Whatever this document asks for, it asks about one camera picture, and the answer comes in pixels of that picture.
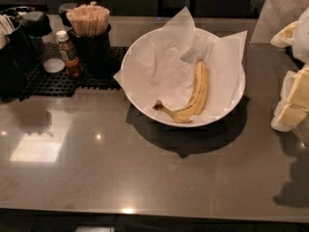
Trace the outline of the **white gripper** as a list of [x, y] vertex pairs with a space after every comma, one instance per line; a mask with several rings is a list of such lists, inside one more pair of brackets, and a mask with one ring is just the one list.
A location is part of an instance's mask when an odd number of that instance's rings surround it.
[[[309, 63], [309, 8], [272, 37], [270, 43], [279, 48], [291, 46], [295, 59]], [[295, 129], [309, 114], [309, 68], [288, 71], [282, 83], [280, 102], [271, 126], [277, 131]]]

